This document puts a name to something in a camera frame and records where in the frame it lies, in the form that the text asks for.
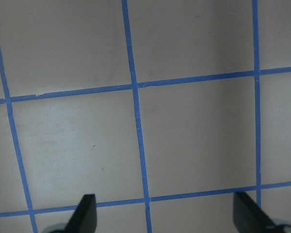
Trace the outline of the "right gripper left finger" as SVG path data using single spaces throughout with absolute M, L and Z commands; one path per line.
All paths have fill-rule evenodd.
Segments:
M 83 195 L 64 233 L 94 233 L 97 228 L 97 203 L 95 194 Z

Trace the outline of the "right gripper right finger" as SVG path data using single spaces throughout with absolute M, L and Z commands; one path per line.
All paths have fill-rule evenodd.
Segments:
M 275 233 L 275 223 L 246 192 L 233 194 L 232 218 L 239 233 Z

